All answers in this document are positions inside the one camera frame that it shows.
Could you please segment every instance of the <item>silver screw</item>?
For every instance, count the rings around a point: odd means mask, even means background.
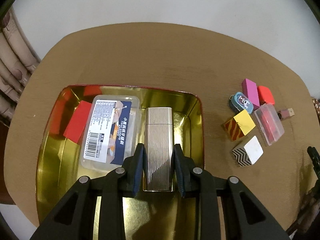
[[[195,167],[195,168],[193,168],[193,172],[194,172],[195,174],[201,174],[201,173],[202,173],[202,169],[199,168],[199,167]]]
[[[116,173],[122,174],[122,173],[124,173],[124,172],[125,172],[125,169],[124,169],[124,168],[122,168],[122,167],[116,168]]]
[[[88,177],[87,176],[82,176],[80,179],[79,179],[79,182],[80,183],[86,183],[88,181]]]
[[[234,184],[237,184],[239,182],[239,179],[237,177],[230,177],[229,180],[231,183],[234,183]]]

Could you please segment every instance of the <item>metallic ribbed case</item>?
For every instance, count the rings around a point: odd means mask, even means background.
[[[147,108],[144,164],[146,191],[173,191],[173,123],[170,107]]]

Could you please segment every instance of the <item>white label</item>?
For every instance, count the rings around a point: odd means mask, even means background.
[[[85,141],[83,156],[85,159],[106,163],[116,102],[114,100],[96,101]]]

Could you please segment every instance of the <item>floor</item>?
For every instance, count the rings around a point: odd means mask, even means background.
[[[295,71],[320,98],[320,26],[304,0],[16,0],[14,12],[39,59],[69,33],[125,22],[200,27],[249,43]],[[0,211],[19,239],[35,227],[16,206]]]

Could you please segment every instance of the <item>brown tabletop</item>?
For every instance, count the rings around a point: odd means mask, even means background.
[[[292,107],[285,134],[263,146],[256,164],[239,167],[221,124],[233,116],[228,98],[244,78],[271,89],[276,109]],[[281,226],[295,219],[302,195],[314,184],[307,147],[320,149],[320,128],[308,90],[293,71],[263,51],[199,28],[130,23],[70,34],[45,56],[25,88],[13,117],[4,157],[4,178],[15,203],[38,225],[36,170],[39,147],[60,91],[72,84],[156,87],[190,92],[203,104],[206,169],[239,177]],[[257,135],[255,128],[250,136]]]

